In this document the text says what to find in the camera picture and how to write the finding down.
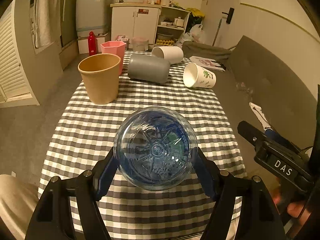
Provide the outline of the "person's right hand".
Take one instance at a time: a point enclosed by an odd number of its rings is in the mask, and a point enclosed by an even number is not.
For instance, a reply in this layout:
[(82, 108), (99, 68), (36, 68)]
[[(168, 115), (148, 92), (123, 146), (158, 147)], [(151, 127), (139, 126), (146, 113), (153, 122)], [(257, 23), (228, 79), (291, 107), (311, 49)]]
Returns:
[[(274, 203), (276, 204), (276, 206), (279, 206), (281, 203), (281, 192), (276, 189), (273, 193), (272, 193), (272, 199), (274, 201)], [(305, 223), (309, 216), (310, 216), (310, 211), (307, 210), (307, 208), (305, 207), (305, 202), (293, 202), (290, 203), (287, 206), (287, 213), (293, 217), (293, 218), (297, 218), (298, 220), (301, 221), (301, 223)]]

